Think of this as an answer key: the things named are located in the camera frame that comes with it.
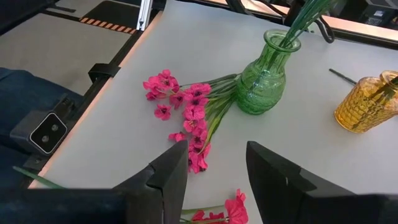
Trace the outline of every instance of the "green leaf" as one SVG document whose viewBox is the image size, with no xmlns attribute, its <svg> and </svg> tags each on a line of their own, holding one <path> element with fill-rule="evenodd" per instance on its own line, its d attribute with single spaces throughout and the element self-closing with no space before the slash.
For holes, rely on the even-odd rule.
<svg viewBox="0 0 398 224">
<path fill-rule="evenodd" d="M 47 187 L 50 187 L 52 189 L 65 189 L 65 187 L 61 187 L 58 184 L 55 184 L 55 183 L 53 183 L 53 182 L 51 182 L 51 181 L 49 181 L 49 180 L 47 180 L 47 179 L 45 179 L 45 178 L 43 178 L 41 176 L 38 176 L 38 175 L 35 175 L 35 174 L 29 172 L 28 170 L 25 170 L 25 169 L 22 169 L 22 168 L 19 168 L 19 167 L 16 167 L 16 166 L 13 166 L 12 168 L 14 170 L 20 172 L 21 174 L 24 174 L 24 175 L 26 175 L 26 176 L 28 176 L 30 178 L 33 178 L 33 179 L 39 181 L 41 184 L 44 184 Z"/>
</svg>

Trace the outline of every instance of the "black clamp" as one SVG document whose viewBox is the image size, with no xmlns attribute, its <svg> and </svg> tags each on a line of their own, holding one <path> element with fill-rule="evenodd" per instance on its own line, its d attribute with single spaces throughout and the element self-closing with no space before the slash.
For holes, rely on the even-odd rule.
<svg viewBox="0 0 398 224">
<path fill-rule="evenodd" d="M 94 83 L 99 77 L 114 77 L 119 70 L 119 66 L 110 65 L 107 63 L 96 63 L 88 72 L 88 76 Z"/>
</svg>

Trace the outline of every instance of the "gray tabletop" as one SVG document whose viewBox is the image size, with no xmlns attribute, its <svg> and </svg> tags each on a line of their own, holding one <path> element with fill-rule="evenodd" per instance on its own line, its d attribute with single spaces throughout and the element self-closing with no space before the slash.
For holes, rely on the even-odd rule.
<svg viewBox="0 0 398 224">
<path fill-rule="evenodd" d="M 168 1 L 146 40 L 67 142 L 45 177 L 65 187 L 114 187 L 164 152 L 182 116 L 155 118 L 142 82 L 168 68 L 180 83 L 241 72 L 259 56 L 267 29 L 286 29 L 222 9 Z M 246 171 L 246 141 L 257 141 L 309 171 L 355 193 L 398 193 L 397 118 L 353 134 L 333 111 L 352 86 L 328 69 L 358 80 L 398 70 L 393 50 L 303 34 L 286 65 L 287 85 L 269 112 L 250 116 L 235 105 L 212 140 L 209 169 L 188 176 L 184 208 L 223 204 L 246 193 L 250 223 L 260 223 Z"/>
</svg>

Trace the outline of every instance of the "textured glass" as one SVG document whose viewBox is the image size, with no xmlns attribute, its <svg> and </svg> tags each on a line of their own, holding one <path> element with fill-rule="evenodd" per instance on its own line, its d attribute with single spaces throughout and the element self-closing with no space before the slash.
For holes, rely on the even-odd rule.
<svg viewBox="0 0 398 224">
<path fill-rule="evenodd" d="M 385 71 L 380 78 L 362 78 L 337 107 L 335 118 L 342 127 L 364 133 L 398 112 L 398 86 L 391 80 L 397 72 Z"/>
<path fill-rule="evenodd" d="M 265 32 L 266 45 L 260 57 L 251 62 L 238 79 L 236 101 L 244 112 L 262 114 L 275 106 L 282 97 L 286 84 L 286 61 L 301 46 L 296 39 L 287 48 L 279 47 L 285 35 L 284 30 Z"/>
</svg>

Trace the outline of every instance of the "black bracket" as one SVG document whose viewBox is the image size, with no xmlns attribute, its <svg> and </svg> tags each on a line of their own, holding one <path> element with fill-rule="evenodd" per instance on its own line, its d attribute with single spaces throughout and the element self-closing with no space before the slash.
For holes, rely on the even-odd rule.
<svg viewBox="0 0 398 224">
<path fill-rule="evenodd" d="M 70 12 L 70 13 L 76 12 L 76 9 L 70 9 L 70 8 L 67 8 L 67 7 L 57 6 L 57 5 L 55 5 L 55 3 L 54 3 L 54 4 L 51 4 L 51 5 L 49 6 L 49 8 L 61 10 L 61 11 L 64 11 L 64 12 Z"/>
<path fill-rule="evenodd" d="M 119 70 L 119 66 L 96 63 L 88 72 L 88 76 L 90 76 L 91 81 L 94 83 L 98 77 L 114 77 Z"/>
</svg>

